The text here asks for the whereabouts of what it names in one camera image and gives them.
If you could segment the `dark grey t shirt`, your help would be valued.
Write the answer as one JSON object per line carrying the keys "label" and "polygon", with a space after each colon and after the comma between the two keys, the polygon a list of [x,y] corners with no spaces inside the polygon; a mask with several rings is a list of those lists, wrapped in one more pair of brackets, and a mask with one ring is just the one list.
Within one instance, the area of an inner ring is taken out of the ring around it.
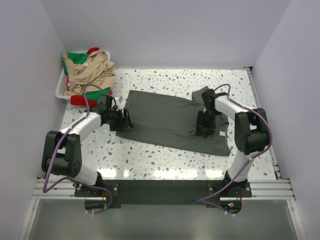
{"label": "dark grey t shirt", "polygon": [[196,134],[198,112],[205,109],[205,86],[192,92],[191,99],[130,90],[125,108],[134,128],[117,131],[116,136],[168,148],[228,157],[231,153],[225,135],[229,121],[224,114],[215,118],[215,130],[204,137]]}

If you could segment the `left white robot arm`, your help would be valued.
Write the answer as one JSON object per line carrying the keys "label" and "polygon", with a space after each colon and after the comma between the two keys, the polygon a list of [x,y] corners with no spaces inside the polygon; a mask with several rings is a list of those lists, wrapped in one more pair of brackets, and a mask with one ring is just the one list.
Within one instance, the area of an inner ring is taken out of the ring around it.
{"label": "left white robot arm", "polygon": [[129,110],[120,109],[117,101],[109,95],[100,95],[97,103],[86,105],[84,114],[70,126],[59,131],[49,131],[45,136],[44,150],[41,162],[45,179],[42,191],[48,193],[60,180],[49,185],[51,175],[60,176],[61,180],[70,180],[75,187],[87,191],[92,196],[106,193],[102,175],[90,169],[83,163],[82,142],[96,129],[108,125],[110,131],[133,129]]}

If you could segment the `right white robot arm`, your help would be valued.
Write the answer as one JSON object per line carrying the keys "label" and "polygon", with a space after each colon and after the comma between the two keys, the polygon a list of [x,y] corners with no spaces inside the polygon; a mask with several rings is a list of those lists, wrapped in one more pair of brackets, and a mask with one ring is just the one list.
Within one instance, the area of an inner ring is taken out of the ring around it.
{"label": "right white robot arm", "polygon": [[272,130],[263,108],[242,105],[231,99],[229,92],[216,93],[214,89],[206,89],[201,97],[205,110],[198,112],[196,135],[204,138],[212,135],[216,130],[215,118],[224,114],[234,121],[234,142],[237,149],[233,163],[224,175],[222,187],[201,201],[221,193],[233,197],[246,186],[254,160],[272,146]]}

